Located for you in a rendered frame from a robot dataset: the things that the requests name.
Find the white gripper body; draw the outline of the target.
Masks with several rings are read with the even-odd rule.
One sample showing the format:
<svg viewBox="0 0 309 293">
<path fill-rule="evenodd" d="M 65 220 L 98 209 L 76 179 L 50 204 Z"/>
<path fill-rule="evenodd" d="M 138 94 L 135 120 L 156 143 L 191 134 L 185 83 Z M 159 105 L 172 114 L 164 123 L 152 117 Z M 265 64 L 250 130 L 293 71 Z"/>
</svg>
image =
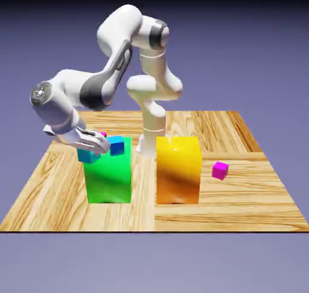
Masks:
<svg viewBox="0 0 309 293">
<path fill-rule="evenodd" d="M 57 134 L 57 138 L 65 145 L 95 154 L 105 154 L 110 150 L 110 143 L 104 135 L 77 126 L 65 134 Z"/>
</svg>

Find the small teal cube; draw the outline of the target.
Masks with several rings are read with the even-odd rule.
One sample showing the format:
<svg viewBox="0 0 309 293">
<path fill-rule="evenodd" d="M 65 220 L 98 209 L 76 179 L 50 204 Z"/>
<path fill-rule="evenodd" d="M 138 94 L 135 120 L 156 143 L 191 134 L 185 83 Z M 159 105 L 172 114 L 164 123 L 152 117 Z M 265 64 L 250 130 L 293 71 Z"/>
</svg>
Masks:
<svg viewBox="0 0 309 293">
<path fill-rule="evenodd" d="M 77 149 L 77 156 L 81 163 L 86 164 L 93 164 L 100 158 L 100 154 L 84 149 Z"/>
</svg>

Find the small blue cube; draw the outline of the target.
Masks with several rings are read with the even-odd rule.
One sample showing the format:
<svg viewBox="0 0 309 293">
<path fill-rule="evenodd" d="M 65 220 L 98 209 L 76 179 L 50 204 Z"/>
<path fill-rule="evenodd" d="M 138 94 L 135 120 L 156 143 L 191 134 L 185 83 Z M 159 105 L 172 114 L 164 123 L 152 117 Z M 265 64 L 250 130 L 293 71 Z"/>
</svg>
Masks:
<svg viewBox="0 0 309 293">
<path fill-rule="evenodd" d="M 124 138 L 120 135 L 107 138 L 110 143 L 110 155 L 122 155 L 124 153 Z"/>
</svg>

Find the large green box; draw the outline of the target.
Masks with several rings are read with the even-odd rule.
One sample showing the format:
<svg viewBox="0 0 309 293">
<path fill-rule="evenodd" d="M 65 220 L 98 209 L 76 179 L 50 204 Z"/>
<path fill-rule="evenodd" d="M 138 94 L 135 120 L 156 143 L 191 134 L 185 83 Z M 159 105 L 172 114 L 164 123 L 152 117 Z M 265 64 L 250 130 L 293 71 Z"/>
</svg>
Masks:
<svg viewBox="0 0 309 293">
<path fill-rule="evenodd" d="M 124 153 L 111 156 L 110 150 L 101 154 L 93 164 L 83 164 L 88 202 L 119 203 L 131 202 L 131 143 L 124 138 Z"/>
</svg>

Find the large orange box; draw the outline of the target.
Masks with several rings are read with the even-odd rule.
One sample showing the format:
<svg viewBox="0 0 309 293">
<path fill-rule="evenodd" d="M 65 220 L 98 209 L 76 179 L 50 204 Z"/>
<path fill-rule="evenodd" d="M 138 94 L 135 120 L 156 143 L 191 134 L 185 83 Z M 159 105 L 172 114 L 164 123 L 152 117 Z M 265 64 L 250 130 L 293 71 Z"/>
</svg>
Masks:
<svg viewBox="0 0 309 293">
<path fill-rule="evenodd" d="M 197 204 L 203 159 L 198 138 L 159 137 L 156 151 L 156 203 Z"/>
</svg>

